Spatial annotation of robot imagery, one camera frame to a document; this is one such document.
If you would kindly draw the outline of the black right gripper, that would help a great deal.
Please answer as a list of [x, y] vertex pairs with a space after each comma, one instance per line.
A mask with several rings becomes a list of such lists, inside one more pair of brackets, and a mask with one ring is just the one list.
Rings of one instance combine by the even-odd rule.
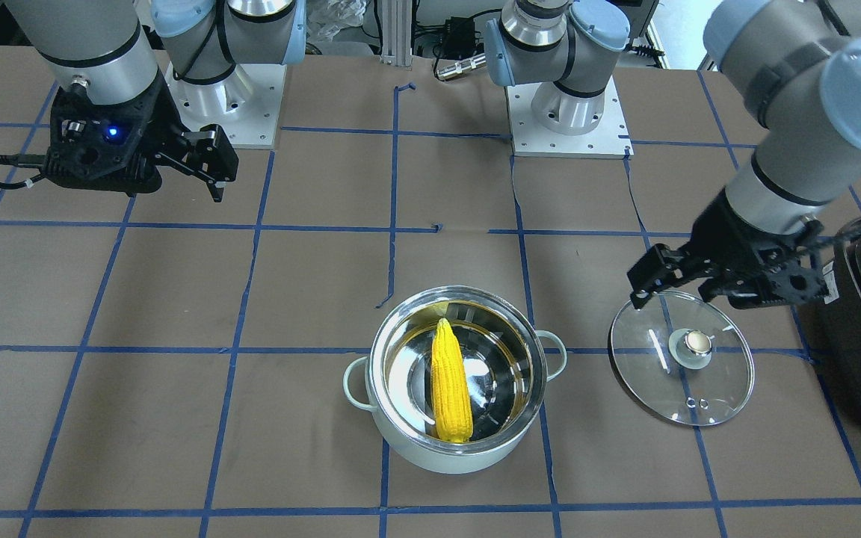
[[167, 166], [201, 180], [220, 203], [238, 165], [222, 126], [185, 132], [160, 72], [130, 101], [95, 105], [75, 83], [52, 101], [42, 173], [59, 187], [150, 194], [161, 187], [157, 166]]

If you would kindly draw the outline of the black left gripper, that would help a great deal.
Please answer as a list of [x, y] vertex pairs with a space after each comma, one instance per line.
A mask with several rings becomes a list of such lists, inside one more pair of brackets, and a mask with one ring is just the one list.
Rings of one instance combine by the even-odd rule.
[[826, 296], [827, 284], [807, 252], [824, 226], [817, 219], [799, 232], [770, 234], [738, 217], [725, 193], [719, 193], [691, 228], [689, 253], [656, 243], [626, 272], [632, 307], [642, 310], [657, 293], [687, 285], [698, 276], [704, 302], [727, 297], [734, 309], [762, 309], [813, 302]]

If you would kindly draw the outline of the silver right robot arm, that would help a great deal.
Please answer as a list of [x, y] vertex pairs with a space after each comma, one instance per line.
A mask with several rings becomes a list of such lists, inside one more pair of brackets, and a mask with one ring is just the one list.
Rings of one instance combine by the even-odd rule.
[[[152, 1], [155, 34], [170, 57], [158, 65], [131, 1], [7, 1], [57, 79], [50, 143], [41, 155], [0, 155], [31, 168], [30, 188], [128, 197], [155, 193], [161, 167], [199, 179], [216, 203], [236, 180], [230, 130], [265, 116], [248, 65], [299, 64], [304, 1]], [[0, 182], [1, 190], [18, 183]]]

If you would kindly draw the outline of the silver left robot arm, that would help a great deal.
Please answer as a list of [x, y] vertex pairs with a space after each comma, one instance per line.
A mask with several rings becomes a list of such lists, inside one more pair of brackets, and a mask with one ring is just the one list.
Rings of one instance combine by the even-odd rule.
[[[509, 1], [487, 23], [493, 82], [539, 83], [533, 109], [550, 130], [590, 132], [629, 43], [607, 1]], [[861, 1], [723, 1], [703, 44], [768, 136], [673, 250], [659, 243], [626, 274], [642, 309], [700, 279], [701, 299], [735, 309], [826, 295], [820, 210], [861, 178]]]

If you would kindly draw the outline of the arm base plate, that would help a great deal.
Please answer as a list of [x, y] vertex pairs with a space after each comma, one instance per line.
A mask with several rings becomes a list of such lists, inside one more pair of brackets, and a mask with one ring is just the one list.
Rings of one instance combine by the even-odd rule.
[[285, 65], [237, 65], [224, 81], [198, 85], [175, 81], [170, 64], [165, 81], [185, 126], [197, 132], [214, 123], [236, 149], [273, 149], [287, 72]]
[[552, 82], [505, 88], [517, 157], [625, 159], [635, 155], [614, 78], [591, 98]]

